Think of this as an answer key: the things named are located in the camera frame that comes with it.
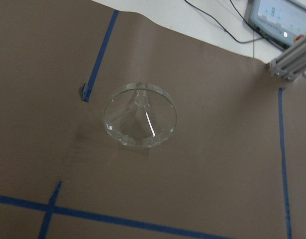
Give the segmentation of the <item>short blue tape strip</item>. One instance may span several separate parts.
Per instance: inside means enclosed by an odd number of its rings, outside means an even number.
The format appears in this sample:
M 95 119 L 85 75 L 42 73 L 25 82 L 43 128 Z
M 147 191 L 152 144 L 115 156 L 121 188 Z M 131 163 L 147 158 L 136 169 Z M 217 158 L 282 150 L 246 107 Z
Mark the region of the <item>short blue tape strip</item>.
M 55 203 L 57 201 L 61 186 L 62 186 L 62 181 L 59 181 L 53 191 L 53 194 L 51 195 L 49 199 L 48 208 L 43 217 L 38 239 L 45 239 L 47 236 L 49 225 L 50 225 L 51 218 L 52 218 L 54 208 L 55 208 Z

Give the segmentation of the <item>clear glass funnel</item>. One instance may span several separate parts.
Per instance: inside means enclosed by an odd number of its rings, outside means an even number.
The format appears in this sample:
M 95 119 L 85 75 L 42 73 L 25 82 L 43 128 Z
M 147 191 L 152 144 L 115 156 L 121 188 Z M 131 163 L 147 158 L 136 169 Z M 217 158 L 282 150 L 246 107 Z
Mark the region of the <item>clear glass funnel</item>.
M 107 133 L 122 145 L 151 148 L 174 133 L 178 113 L 163 88 L 150 83 L 130 83 L 109 98 L 102 115 Z

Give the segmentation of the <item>blue tape strip upper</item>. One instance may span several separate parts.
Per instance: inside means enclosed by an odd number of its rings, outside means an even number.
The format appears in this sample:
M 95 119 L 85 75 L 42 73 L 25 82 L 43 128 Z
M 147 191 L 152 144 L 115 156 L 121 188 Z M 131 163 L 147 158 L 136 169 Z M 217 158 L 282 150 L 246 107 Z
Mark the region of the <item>blue tape strip upper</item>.
M 90 74 L 90 78 L 88 80 L 87 83 L 84 83 L 81 87 L 81 96 L 82 96 L 82 101 L 84 102 L 88 102 L 90 100 L 90 96 L 94 87 L 94 84 L 96 82 L 97 79 L 97 75 L 99 73 L 104 55 L 105 55 L 105 51 L 107 49 L 109 40 L 110 40 L 110 36 L 112 34 L 114 25 L 116 23 L 117 17 L 119 15 L 119 10 L 115 9 L 112 13 L 111 19 L 109 21 L 109 24 L 107 26 L 104 38 L 102 40 L 98 55 L 96 57 L 93 69 L 91 71 Z

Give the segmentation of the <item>brown table mat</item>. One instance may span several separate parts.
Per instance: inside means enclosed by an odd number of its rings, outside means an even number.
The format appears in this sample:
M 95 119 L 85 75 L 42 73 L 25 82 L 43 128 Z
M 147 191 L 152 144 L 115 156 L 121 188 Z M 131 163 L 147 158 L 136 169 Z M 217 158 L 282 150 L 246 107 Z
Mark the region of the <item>brown table mat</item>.
M 88 0 L 0 0 L 0 239 L 35 239 L 56 205 L 101 215 L 54 214 L 49 239 L 171 239 L 126 218 L 198 236 L 285 239 L 278 91 L 292 236 L 306 239 L 306 80 L 286 83 L 264 64 L 121 12 L 89 102 L 80 87 L 112 9 Z M 102 124 L 112 93 L 144 81 L 178 110 L 158 147 L 125 147 Z

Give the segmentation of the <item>blue tape strip right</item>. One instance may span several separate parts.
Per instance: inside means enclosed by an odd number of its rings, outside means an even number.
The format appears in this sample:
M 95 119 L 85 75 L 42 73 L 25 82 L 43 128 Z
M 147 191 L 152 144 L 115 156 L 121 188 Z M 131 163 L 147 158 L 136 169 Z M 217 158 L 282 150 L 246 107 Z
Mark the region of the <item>blue tape strip right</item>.
M 282 157 L 282 181 L 283 181 L 283 195 L 285 205 L 285 219 L 286 219 L 286 234 L 288 239 L 292 239 L 292 225 L 290 214 L 290 200 L 288 192 L 288 177 L 287 177 L 287 162 L 286 162 L 286 145 L 284 135 L 284 117 L 283 117 L 283 91 L 285 88 L 278 89 L 278 119 L 279 119 L 279 136 L 280 149 Z

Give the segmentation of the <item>aluminium frame profile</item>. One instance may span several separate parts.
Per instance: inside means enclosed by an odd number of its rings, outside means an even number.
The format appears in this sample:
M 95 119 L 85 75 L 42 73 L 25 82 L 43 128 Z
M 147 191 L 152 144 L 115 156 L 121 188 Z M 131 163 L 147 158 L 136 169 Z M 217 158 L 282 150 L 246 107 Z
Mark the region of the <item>aluminium frame profile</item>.
M 306 36 L 270 61 L 266 68 L 269 74 L 287 81 L 294 81 L 299 77 L 306 79 Z

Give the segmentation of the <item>teach pendant screen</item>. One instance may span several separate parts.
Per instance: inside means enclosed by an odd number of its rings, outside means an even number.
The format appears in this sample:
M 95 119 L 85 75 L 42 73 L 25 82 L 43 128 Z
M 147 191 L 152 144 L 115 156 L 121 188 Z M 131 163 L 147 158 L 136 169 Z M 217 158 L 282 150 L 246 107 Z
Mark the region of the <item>teach pendant screen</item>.
M 306 36 L 306 5 L 296 0 L 249 0 L 244 18 L 257 34 L 281 50 Z

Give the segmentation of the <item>long blue tape strip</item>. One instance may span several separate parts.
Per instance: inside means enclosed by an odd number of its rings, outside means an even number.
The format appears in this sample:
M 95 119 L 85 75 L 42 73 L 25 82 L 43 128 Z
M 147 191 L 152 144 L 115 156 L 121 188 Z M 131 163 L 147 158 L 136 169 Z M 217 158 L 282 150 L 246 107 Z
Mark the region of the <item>long blue tape strip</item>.
M 17 198 L 3 196 L 3 195 L 0 195 L 0 203 L 6 204 L 6 205 L 12 205 L 16 207 L 21 207 L 21 208 L 26 208 L 26 209 L 31 209 L 31 210 L 36 210 L 36 211 L 42 211 L 42 212 L 47 212 L 49 209 L 48 204 L 42 204 L 42 203 L 27 201 L 23 199 L 17 199 Z M 157 224 L 152 224 L 152 223 L 125 219 L 125 218 L 113 217 L 113 216 L 108 216 L 108 215 L 103 215 L 103 214 L 96 214 L 96 213 L 91 213 L 91 212 L 86 212 L 86 211 L 69 209 L 65 207 L 53 206 L 53 213 L 63 215 L 63 216 L 68 216 L 68 217 L 75 217 L 79 219 L 86 219 L 86 220 L 91 220 L 91 221 L 115 224 L 115 225 L 120 225 L 120 226 L 125 226 L 125 227 L 132 227 L 132 228 L 137 228 L 137 229 L 142 229 L 142 230 L 149 230 L 149 231 L 154 231 L 154 232 L 172 234 L 172 235 L 195 238 L 195 239 L 223 239 L 224 238 L 224 236 L 219 236 L 219 235 L 206 234 L 202 232 L 195 232 L 195 231 L 190 231 L 190 230 L 185 230 L 185 229 L 180 229 L 180 228 L 174 228 L 174 227 L 168 227 L 168 226 L 163 226 L 163 225 L 157 225 Z

